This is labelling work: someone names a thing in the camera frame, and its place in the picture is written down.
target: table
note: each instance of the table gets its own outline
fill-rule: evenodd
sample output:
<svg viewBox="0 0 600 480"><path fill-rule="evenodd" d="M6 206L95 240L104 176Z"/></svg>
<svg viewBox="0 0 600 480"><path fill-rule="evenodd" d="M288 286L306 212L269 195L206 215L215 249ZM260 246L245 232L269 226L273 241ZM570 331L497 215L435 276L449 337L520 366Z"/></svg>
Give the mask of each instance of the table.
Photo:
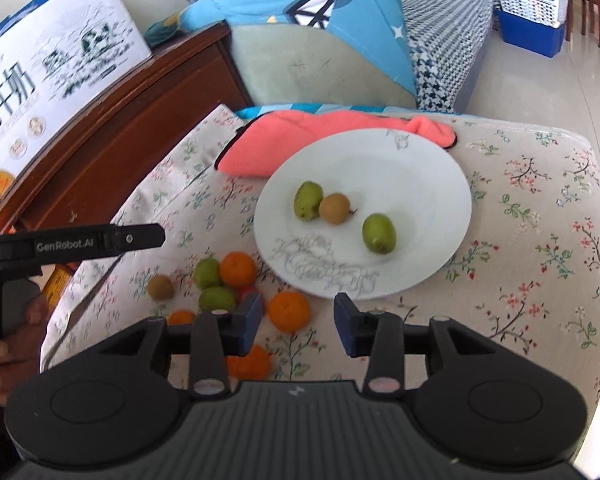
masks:
<svg viewBox="0 0 600 480"><path fill-rule="evenodd" d="M392 109L400 118L417 112ZM427 324L448 316L562 376L593 416L600 395L600 169L577 134L472 116L429 114L458 134L450 154L467 177L472 220L456 254L424 282L360 309ZM85 262L49 323L43 368L147 316L198 310L191 273L208 254L252 255L267 301L288 285L264 263L253 236L266 180L227 176L216 157L244 122L220 107L142 181L113 221L158 222L163 247ZM172 300L154 302L146 283L166 274ZM256 343L272 355L273 380L360 381L366 358L344 353L331 301L308 297L312 319L294 334L265 318ZM170 381L186 387L188 356L174 356ZM407 387L426 378L423 359L406 359Z"/></svg>

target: tile floor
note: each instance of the tile floor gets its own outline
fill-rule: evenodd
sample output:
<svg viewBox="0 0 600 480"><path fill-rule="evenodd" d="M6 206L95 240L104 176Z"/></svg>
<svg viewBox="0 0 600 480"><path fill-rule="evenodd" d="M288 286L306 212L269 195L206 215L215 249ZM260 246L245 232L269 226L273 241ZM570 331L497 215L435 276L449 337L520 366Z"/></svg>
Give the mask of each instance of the tile floor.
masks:
<svg viewBox="0 0 600 480"><path fill-rule="evenodd" d="M576 33L549 59L504 43L492 31L489 50L467 113L564 128L590 140L600 164L600 49ZM600 477L600 405L576 466Z"/></svg>

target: cardboard box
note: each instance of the cardboard box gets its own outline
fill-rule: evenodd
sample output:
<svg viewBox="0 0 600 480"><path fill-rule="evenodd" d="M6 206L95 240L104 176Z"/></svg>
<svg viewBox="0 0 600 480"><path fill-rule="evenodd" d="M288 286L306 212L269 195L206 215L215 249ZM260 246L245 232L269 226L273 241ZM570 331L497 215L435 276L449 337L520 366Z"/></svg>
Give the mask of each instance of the cardboard box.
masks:
<svg viewBox="0 0 600 480"><path fill-rule="evenodd" d="M49 0L0 37L0 197L59 130L151 56L121 0Z"/></svg>

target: white plate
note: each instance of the white plate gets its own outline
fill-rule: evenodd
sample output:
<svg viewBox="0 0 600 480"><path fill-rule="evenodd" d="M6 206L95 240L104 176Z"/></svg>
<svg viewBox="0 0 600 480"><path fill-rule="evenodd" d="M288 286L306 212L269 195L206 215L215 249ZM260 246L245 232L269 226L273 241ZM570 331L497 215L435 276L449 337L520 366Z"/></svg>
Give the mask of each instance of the white plate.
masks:
<svg viewBox="0 0 600 480"><path fill-rule="evenodd" d="M299 220L293 201L306 180L325 196L344 193L357 212L339 226ZM258 199L254 234L266 263L295 288L323 298L380 298L425 280L453 256L471 202L464 173L433 142L385 128L353 130L310 144L273 174ZM373 254L362 240L362 224L375 212L394 223L390 254Z"/></svg>

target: checkered blanket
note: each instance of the checkered blanket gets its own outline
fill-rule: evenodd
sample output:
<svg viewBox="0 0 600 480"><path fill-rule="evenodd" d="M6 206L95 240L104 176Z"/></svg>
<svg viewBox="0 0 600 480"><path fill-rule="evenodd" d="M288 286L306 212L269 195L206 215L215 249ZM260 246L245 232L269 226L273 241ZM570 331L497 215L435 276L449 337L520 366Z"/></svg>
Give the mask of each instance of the checkered blanket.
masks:
<svg viewBox="0 0 600 480"><path fill-rule="evenodd" d="M421 110L450 112L491 27L495 0L401 0Z"/></svg>

